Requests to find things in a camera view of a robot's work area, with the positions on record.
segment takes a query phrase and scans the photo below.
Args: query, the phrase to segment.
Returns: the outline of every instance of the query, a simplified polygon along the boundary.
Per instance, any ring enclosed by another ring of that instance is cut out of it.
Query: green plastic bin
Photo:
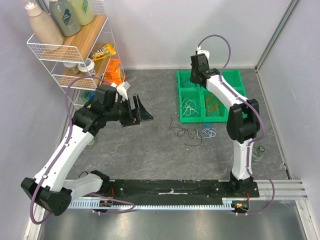
[[[247,96],[240,70],[227,69],[222,73],[224,79],[241,95]],[[177,71],[177,88],[179,93],[180,104],[180,122],[181,123],[226,123],[228,121],[229,110],[220,102],[214,111],[212,106],[217,105],[218,98],[213,97],[214,104],[206,105],[206,98],[213,95],[204,87],[190,82],[191,71]],[[185,109],[183,109],[183,100],[190,98],[196,103],[196,111],[189,116],[185,116]]]

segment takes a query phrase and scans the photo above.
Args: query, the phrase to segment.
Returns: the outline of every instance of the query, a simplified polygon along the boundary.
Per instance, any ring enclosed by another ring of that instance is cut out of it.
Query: green bottle
[[[264,157],[265,148],[263,146],[258,146],[252,149],[252,161],[259,162]]]
[[[49,9],[65,37],[73,36],[81,30],[77,16],[68,0],[50,0]]]
[[[92,22],[95,14],[88,0],[69,0],[69,2],[73,7],[80,25],[87,25]]]

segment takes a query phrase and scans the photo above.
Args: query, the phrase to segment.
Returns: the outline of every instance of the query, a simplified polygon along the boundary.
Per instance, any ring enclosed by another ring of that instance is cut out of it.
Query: metal floor
[[[265,147],[262,161],[252,164],[256,176],[287,179],[271,121],[254,69],[241,69],[248,98],[259,102],[260,114],[267,136],[257,143]],[[154,120],[141,125],[121,128],[118,122],[108,122],[97,134],[96,145],[86,148],[73,165],[68,178],[82,171],[98,170],[112,179],[229,179],[233,166],[233,142],[226,123],[215,123],[215,138],[189,139],[177,137],[168,129],[171,114],[179,123],[177,70],[127,70],[131,84],[128,95],[139,94],[141,102]],[[200,132],[202,123],[183,124]]]
[[[263,201],[250,202],[262,209]],[[251,216],[218,210],[136,210],[119,215],[69,209],[42,224],[38,240],[306,240],[294,201]]]

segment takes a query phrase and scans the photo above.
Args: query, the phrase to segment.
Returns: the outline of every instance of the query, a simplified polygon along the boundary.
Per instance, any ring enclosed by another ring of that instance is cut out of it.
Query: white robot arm
[[[234,163],[230,173],[232,191],[243,191],[252,186],[253,177],[251,173],[252,144],[249,144],[260,130],[260,123],[257,116],[246,105],[251,105],[259,112],[259,104],[255,99],[247,99],[232,88],[220,76],[217,69],[210,69],[208,51],[199,51],[191,56],[191,76],[190,82],[199,84],[212,92],[229,110],[226,129],[228,135],[233,140]]]
[[[233,89],[232,86],[230,86],[226,81],[225,83],[229,86],[229,88]],[[214,75],[211,76],[207,82],[206,82],[206,89],[208,89],[210,92],[212,92],[227,108],[230,109],[230,107],[234,106],[235,104],[241,105],[242,102],[238,100],[226,87],[220,82],[220,76]],[[239,96],[241,96],[242,99],[248,100],[245,96],[242,96],[239,93]],[[252,140],[252,138],[249,138],[243,143],[240,143],[237,140],[233,140],[233,168],[232,173],[238,180],[248,179],[250,178],[250,175],[247,171],[247,152],[249,152],[249,166],[248,170],[251,171],[251,154],[252,154],[252,145],[250,145],[250,148],[248,149],[248,143]]]
[[[138,95],[133,96],[133,101],[134,109],[131,108],[126,91],[119,91],[109,85],[99,86],[95,90],[94,99],[74,113],[68,143],[66,139],[70,127],[47,164],[34,178],[26,177],[22,181],[21,187],[29,198],[35,195],[36,204],[59,216],[71,201],[103,188],[104,181],[108,182],[109,177],[97,170],[71,181],[66,181],[66,177],[80,153],[107,122],[119,121],[122,127],[127,127],[153,120]]]

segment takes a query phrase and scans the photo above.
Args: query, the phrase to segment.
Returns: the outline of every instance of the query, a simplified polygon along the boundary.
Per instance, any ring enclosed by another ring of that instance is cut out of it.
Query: shampoo bottle
[[[25,5],[29,21],[34,34],[43,44],[62,45],[64,37],[61,35],[53,19],[36,4],[29,1]],[[50,51],[57,50],[59,46],[47,46]]]
[[[76,18],[81,25],[87,25],[92,22],[95,15],[88,0],[69,0]]]
[[[65,37],[77,34],[81,26],[68,0],[50,0],[49,9]]]

